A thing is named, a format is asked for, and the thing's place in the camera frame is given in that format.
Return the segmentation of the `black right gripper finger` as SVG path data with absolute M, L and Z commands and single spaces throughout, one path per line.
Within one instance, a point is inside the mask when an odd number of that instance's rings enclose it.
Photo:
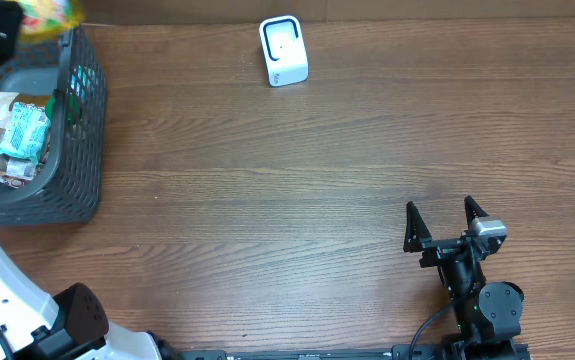
M 418 208 L 412 201 L 409 201 L 406 204 L 406 229 L 403 251 L 408 253 L 421 252 L 424 244 L 431 241 L 432 235 Z
M 464 207 L 468 223 L 479 217 L 488 217 L 488 214 L 480 207 L 471 195 L 464 198 Z

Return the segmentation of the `yellow snack bag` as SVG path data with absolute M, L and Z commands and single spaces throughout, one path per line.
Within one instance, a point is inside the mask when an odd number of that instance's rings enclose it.
M 40 43 L 79 26 L 85 19 L 78 0 L 13 0 L 23 11 L 20 40 Z

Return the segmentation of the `mint green wipes pack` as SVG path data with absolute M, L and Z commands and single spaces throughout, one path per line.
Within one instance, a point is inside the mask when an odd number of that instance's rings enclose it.
M 50 126 L 51 121 L 42 108 L 15 103 L 0 141 L 0 155 L 37 165 Z

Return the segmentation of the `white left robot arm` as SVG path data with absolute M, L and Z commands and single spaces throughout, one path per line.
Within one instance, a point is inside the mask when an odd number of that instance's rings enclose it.
M 0 225 L 85 222 L 100 202 L 106 81 L 66 1 L 0 1 Z M 49 294 L 0 246 L 0 359 L 173 359 L 77 283 Z

